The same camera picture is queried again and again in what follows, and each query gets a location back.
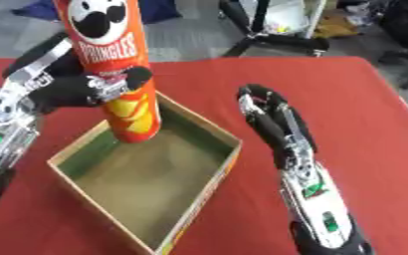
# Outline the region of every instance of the pringles logo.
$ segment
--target pringles logo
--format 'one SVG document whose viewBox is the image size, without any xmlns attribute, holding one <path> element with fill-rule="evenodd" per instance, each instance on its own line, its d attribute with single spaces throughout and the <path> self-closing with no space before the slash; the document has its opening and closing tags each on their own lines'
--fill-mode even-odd
<svg viewBox="0 0 408 255">
<path fill-rule="evenodd" d="M 133 33 L 126 35 L 129 12 L 125 0 L 72 0 L 68 18 L 84 40 L 79 45 L 88 63 L 137 55 Z"/>
</svg>

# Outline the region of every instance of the red can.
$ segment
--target red can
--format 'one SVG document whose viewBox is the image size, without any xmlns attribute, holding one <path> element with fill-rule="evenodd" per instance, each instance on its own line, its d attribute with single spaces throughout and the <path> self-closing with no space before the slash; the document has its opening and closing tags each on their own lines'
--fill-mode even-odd
<svg viewBox="0 0 408 255">
<path fill-rule="evenodd" d="M 113 77 L 132 66 L 148 67 L 137 0 L 54 0 L 86 71 Z M 154 83 L 104 106 L 122 141 L 138 142 L 160 129 Z"/>
</svg>

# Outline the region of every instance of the cardboard box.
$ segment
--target cardboard box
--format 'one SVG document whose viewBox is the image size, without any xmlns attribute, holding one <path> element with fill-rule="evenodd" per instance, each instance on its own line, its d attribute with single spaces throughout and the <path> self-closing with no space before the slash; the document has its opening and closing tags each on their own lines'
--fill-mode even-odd
<svg viewBox="0 0 408 255">
<path fill-rule="evenodd" d="M 168 254 L 229 173 L 241 141 L 158 94 L 162 129 L 117 141 L 106 121 L 49 160 L 74 191 L 121 230 L 138 254 Z"/>
</svg>

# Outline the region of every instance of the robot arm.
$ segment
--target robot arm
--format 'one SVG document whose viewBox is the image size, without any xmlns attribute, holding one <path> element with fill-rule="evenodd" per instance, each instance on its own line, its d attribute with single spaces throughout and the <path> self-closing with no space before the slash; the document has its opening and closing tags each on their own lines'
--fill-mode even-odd
<svg viewBox="0 0 408 255">
<path fill-rule="evenodd" d="M 278 93 L 259 85 L 241 88 L 238 101 L 248 124 L 274 152 L 291 232 L 302 255 L 374 254 L 350 215 L 299 113 Z"/>
<path fill-rule="evenodd" d="M 0 88 L 0 196 L 14 164 L 40 134 L 39 118 L 61 107 L 96 107 L 140 88 L 151 78 L 131 67 L 104 80 L 85 74 L 65 33 L 58 33 L 14 62 Z"/>
</svg>

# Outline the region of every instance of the red table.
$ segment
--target red table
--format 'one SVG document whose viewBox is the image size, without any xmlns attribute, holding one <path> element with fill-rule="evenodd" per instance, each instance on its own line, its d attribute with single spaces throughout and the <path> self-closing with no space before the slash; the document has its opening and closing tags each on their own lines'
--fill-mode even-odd
<svg viewBox="0 0 408 255">
<path fill-rule="evenodd" d="M 0 70 L 7 63 L 0 60 Z M 238 113 L 235 94 L 246 83 L 276 89 L 301 111 L 318 143 L 318 158 L 331 169 L 377 252 L 408 254 L 408 109 L 368 63 L 244 58 L 153 69 L 159 91 L 245 142 L 234 170 L 173 254 L 296 254 L 271 153 Z M 0 255 L 132 254 L 46 164 L 101 118 L 99 110 L 64 109 L 48 116 L 0 201 Z"/>
</svg>

